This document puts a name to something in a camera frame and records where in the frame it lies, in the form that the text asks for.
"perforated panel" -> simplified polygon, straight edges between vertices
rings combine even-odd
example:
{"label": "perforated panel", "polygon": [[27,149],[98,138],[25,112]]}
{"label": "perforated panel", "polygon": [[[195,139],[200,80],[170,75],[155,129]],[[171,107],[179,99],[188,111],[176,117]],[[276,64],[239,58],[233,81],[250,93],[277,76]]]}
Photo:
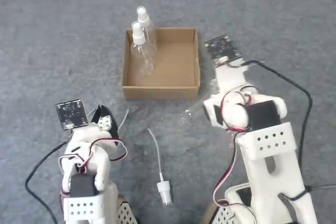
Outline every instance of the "perforated panel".
{"label": "perforated panel", "polygon": [[212,224],[239,224],[239,222],[229,207],[220,207]]}
{"label": "perforated panel", "polygon": [[290,123],[246,133],[239,139],[251,160],[294,151],[296,143]]}
{"label": "perforated panel", "polygon": [[94,220],[104,217],[103,194],[64,198],[64,220]]}
{"label": "perforated panel", "polygon": [[123,202],[118,210],[117,224],[138,224],[127,202]]}

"white wire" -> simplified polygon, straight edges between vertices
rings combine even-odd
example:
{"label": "white wire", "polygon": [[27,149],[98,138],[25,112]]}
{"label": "white wire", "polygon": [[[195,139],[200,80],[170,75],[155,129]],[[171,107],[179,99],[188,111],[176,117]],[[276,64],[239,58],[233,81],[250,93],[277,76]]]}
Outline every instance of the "white wire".
{"label": "white wire", "polygon": [[129,112],[130,112],[130,109],[127,109],[126,114],[124,116],[124,119],[122,120],[121,124],[118,127],[118,132],[120,131],[121,127],[124,125],[124,122],[126,121],[126,118],[127,118]]}
{"label": "white wire", "polygon": [[151,134],[151,136],[152,136],[152,138],[153,138],[153,141],[154,141],[154,143],[155,143],[155,146],[156,146],[156,151],[157,151],[157,161],[159,162],[159,172],[160,172],[160,174],[162,174],[162,170],[161,170],[161,159],[160,159],[160,151],[159,151],[159,145],[157,144],[157,140],[156,140],[156,138],[155,138],[155,136],[154,136],[154,134],[153,134],[153,132],[151,131],[151,129],[150,128],[148,128],[147,129],[148,131],[149,131],[149,133]]}
{"label": "white wire", "polygon": [[59,169],[61,170],[62,174],[64,174],[64,170],[63,170],[63,166],[62,166],[62,159],[65,158],[65,157],[75,157],[75,158],[79,158],[82,162],[84,162],[84,158],[82,158],[78,153],[68,153],[68,154],[64,154],[64,155],[61,155],[59,158],[58,158],[58,166],[59,166]]}

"clear plastic bottle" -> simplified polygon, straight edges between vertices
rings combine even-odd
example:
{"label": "clear plastic bottle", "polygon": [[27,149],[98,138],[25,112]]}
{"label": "clear plastic bottle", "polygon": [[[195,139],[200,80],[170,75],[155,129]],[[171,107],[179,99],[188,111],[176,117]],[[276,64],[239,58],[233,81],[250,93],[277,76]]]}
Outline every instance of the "clear plastic bottle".
{"label": "clear plastic bottle", "polygon": [[139,64],[139,71],[143,75],[149,75],[154,70],[153,56],[155,48],[146,41],[145,34],[139,22],[132,23],[133,43],[131,45],[131,53],[137,64]]}
{"label": "clear plastic bottle", "polygon": [[138,22],[140,22],[145,33],[146,40],[157,50],[156,45],[156,28],[153,22],[149,19],[147,10],[144,6],[139,6],[137,9]]}

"hole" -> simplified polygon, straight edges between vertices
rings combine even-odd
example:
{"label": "hole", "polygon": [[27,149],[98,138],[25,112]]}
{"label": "hole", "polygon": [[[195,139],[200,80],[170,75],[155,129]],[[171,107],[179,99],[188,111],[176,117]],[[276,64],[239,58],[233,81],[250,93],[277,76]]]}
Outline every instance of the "hole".
{"label": "hole", "polygon": [[77,151],[77,150],[79,150],[79,149],[80,149],[80,146],[74,148],[71,152],[75,152],[75,151]]}
{"label": "hole", "polygon": [[265,157],[265,163],[266,163],[268,173],[272,174],[276,169],[276,163],[275,163],[274,157],[273,156]]}

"circuit board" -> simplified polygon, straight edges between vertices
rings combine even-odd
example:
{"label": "circuit board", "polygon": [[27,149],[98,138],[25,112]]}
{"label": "circuit board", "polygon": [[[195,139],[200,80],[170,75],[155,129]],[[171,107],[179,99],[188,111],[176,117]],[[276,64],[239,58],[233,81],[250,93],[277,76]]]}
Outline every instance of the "circuit board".
{"label": "circuit board", "polygon": [[204,46],[211,54],[216,67],[241,58],[241,54],[227,34],[204,42]]}
{"label": "circuit board", "polygon": [[58,103],[56,110],[64,131],[89,125],[81,99]]}

